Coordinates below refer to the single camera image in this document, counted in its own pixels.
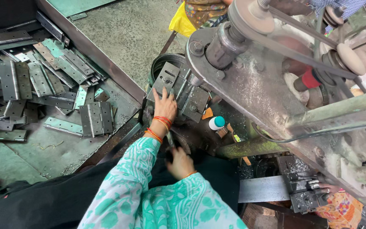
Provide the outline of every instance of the green printed kurta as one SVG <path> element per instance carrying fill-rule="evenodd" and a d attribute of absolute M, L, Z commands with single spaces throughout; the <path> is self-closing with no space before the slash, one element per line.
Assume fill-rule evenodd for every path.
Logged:
<path fill-rule="evenodd" d="M 133 143 L 101 184 L 79 229 L 246 228 L 210 183 L 195 173 L 173 185 L 148 190 L 160 143 Z"/>

